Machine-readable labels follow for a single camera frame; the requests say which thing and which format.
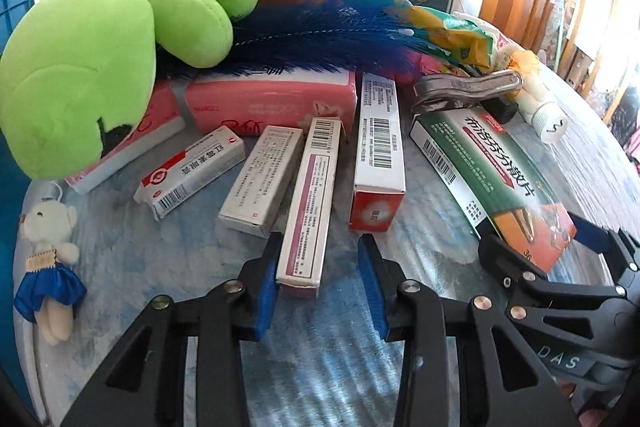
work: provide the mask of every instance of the white bottle cap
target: white bottle cap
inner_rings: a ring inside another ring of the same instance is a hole
[[[531,126],[543,143],[555,143],[569,127],[569,119],[556,102],[547,102],[533,115]]]

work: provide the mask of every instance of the blue skirt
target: blue skirt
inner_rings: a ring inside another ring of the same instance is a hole
[[[29,322],[35,323],[35,312],[40,311],[44,298],[49,296],[65,306],[80,303],[86,288],[78,276],[61,263],[53,268],[27,272],[15,294],[14,306]]]

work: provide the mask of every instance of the blue plastic crate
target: blue plastic crate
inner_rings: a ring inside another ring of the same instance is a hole
[[[33,0],[0,0],[0,55],[9,35],[32,6]]]

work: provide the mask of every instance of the green plush toy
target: green plush toy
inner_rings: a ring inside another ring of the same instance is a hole
[[[197,68],[232,44],[230,18],[258,0],[41,0],[0,58],[0,128],[34,179],[73,174],[113,150],[145,114],[156,41]]]

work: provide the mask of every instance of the small bear keychain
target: small bear keychain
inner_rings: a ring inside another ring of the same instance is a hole
[[[62,188],[58,198],[43,198],[20,218],[20,232],[33,243],[26,260],[26,273],[16,292],[14,306],[31,323],[37,323],[52,346],[68,340],[74,321],[74,306],[86,293],[78,276],[66,265],[78,262],[79,249],[70,243],[78,222],[74,206],[66,206]]]

